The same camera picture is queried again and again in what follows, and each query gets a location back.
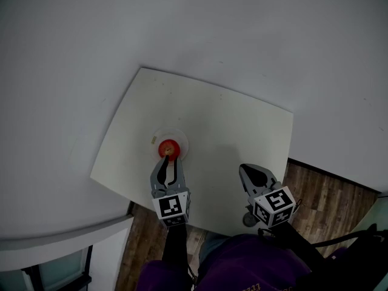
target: glass pane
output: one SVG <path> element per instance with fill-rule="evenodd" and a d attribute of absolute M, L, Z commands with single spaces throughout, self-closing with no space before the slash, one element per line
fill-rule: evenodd
<path fill-rule="evenodd" d="M 39 269 L 44 288 L 48 289 L 50 286 L 57 285 L 57 283 L 63 280 L 67 284 L 79 277 L 84 270 L 81 268 L 81 260 L 82 250 L 40 264 Z"/>
<path fill-rule="evenodd" d="M 21 270 L 0 272 L 0 290 L 2 291 L 25 291 L 26 286 Z"/>

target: black cable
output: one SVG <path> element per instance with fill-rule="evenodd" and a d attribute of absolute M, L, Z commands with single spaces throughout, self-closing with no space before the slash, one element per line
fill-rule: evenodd
<path fill-rule="evenodd" d="M 347 235 L 344 235 L 344 236 L 341 236 L 338 238 L 334 238 L 334 239 L 330 239 L 330 240 L 322 241 L 322 242 L 317 242 L 316 244 L 312 244 L 312 246 L 315 248 L 331 246 L 331 245 L 338 244 L 338 243 L 345 241 L 345 240 L 348 240 L 348 239 L 360 237 L 361 235 L 365 235 L 367 233 L 371 234 L 371 235 L 375 235 L 375 236 L 383 236 L 384 235 L 383 231 L 377 231 L 377 232 L 370 233 L 367 230 L 359 230 L 357 232 L 350 233 L 350 234 L 347 234 Z"/>

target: person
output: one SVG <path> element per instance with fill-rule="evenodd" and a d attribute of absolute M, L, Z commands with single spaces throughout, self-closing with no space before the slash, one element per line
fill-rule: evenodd
<path fill-rule="evenodd" d="M 143 265 L 137 291 L 186 291 L 188 274 L 186 225 L 169 228 L 161 261 Z M 274 238 L 259 235 L 226 237 L 209 233 L 199 253 L 195 290 L 293 290 L 296 279 L 310 268 L 292 250 Z"/>

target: black baseboard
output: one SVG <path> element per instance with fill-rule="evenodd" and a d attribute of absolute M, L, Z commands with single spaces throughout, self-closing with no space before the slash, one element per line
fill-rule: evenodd
<path fill-rule="evenodd" d="M 313 172 L 318 172 L 318 173 L 320 173 L 320 174 L 322 174 L 322 175 L 329 176 L 329 177 L 332 177 L 332 178 L 335 178 L 335 179 L 344 181 L 344 182 L 349 183 L 349 184 L 351 184 L 351 185 L 353 185 L 353 186 L 362 187 L 363 189 L 366 189 L 366 190 L 375 192 L 375 193 L 377 193 L 377 194 L 380 194 L 380 193 L 381 193 L 381 192 L 379 192 L 379 191 L 376 191 L 376 190 L 374 190 L 374 189 L 371 189 L 370 187 L 364 186 L 364 185 L 362 185 L 362 184 L 360 184 L 360 183 L 354 182 L 354 181 L 352 181 L 352 180 L 343 178 L 343 177 L 338 176 L 338 175 L 334 175 L 334 173 L 330 173 L 330 172 L 327 172 L 326 170 L 322 170 L 322 169 L 319 169 L 319 168 L 317 168 L 317 167 L 308 165 L 308 164 L 306 164 L 306 163 L 299 162 L 299 161 L 297 161 L 297 160 L 295 160 L 295 159 L 289 158 L 289 159 L 288 159 L 288 162 L 291 163 L 291 164 L 297 165 L 297 166 L 301 166 L 301 167 L 307 168 L 307 169 L 309 169 L 309 170 L 312 170 Z"/>

